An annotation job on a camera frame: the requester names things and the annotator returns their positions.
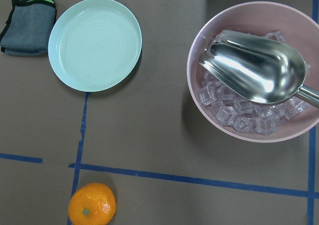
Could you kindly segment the orange fruit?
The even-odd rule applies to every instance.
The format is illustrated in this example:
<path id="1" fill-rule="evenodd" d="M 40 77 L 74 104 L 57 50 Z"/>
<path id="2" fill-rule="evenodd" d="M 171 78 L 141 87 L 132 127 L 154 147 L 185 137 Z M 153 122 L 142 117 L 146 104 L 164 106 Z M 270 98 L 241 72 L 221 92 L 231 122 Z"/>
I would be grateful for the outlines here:
<path id="1" fill-rule="evenodd" d="M 68 216 L 74 225 L 106 225 L 116 213 L 112 190 L 101 183 L 80 188 L 71 198 Z"/>

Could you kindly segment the clear ice cubes pile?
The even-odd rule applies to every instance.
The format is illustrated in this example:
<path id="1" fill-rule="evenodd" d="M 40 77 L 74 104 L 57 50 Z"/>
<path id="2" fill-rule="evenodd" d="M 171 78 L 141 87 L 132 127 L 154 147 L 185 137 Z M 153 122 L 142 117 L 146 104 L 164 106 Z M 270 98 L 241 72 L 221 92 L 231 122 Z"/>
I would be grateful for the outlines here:
<path id="1" fill-rule="evenodd" d="M 204 71 L 207 76 L 216 78 L 205 68 Z M 279 104 L 254 103 L 235 93 L 219 79 L 217 80 L 220 85 L 208 87 L 216 96 L 210 110 L 220 124 L 232 126 L 237 132 L 272 134 L 276 132 L 278 126 L 285 124 L 287 120 L 301 114 L 311 106 L 296 96 Z"/>

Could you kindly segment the pink bowl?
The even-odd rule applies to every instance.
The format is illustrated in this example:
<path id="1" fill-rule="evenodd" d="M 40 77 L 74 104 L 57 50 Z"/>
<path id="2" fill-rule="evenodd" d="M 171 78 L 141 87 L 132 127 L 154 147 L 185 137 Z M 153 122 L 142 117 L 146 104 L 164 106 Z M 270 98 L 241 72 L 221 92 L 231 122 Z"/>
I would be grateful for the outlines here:
<path id="1" fill-rule="evenodd" d="M 198 60 L 223 30 L 234 30 L 280 41 L 296 49 L 306 63 L 305 85 L 319 87 L 319 26 L 290 6 L 245 2 L 215 15 L 195 37 L 187 59 L 187 82 L 197 110 L 216 129 L 241 140 L 281 142 L 307 132 L 319 111 L 299 98 L 278 105 L 254 104 L 232 92 Z"/>

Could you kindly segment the light green plate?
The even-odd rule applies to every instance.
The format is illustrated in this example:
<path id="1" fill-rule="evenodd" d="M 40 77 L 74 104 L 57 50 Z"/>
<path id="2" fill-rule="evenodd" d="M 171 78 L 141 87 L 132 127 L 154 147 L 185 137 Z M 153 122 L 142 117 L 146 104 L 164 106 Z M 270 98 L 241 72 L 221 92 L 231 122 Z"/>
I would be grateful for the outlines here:
<path id="1" fill-rule="evenodd" d="M 48 42 L 55 75 L 67 86 L 98 92 L 122 82 L 142 51 L 135 15 L 115 0 L 84 0 L 56 21 Z"/>

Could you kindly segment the metal ice scoop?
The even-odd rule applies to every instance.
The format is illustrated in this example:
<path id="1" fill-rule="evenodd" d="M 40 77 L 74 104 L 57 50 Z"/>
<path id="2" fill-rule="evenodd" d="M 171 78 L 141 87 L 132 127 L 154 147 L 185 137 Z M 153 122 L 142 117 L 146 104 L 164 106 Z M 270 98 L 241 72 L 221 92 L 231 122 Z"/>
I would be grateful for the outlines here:
<path id="1" fill-rule="evenodd" d="M 241 97 L 279 104 L 296 96 L 319 106 L 319 92 L 306 85 L 306 64 L 285 43 L 223 30 L 204 50 L 199 64 Z"/>

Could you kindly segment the grey folded cloth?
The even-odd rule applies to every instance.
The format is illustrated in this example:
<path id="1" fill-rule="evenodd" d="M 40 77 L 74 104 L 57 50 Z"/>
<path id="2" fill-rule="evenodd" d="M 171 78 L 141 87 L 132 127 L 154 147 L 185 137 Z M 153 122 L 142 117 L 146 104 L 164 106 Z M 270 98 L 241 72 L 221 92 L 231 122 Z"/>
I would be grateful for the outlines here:
<path id="1" fill-rule="evenodd" d="M 48 52 L 56 22 L 55 0 L 11 0 L 12 10 L 0 34 L 0 50 L 15 56 Z"/>

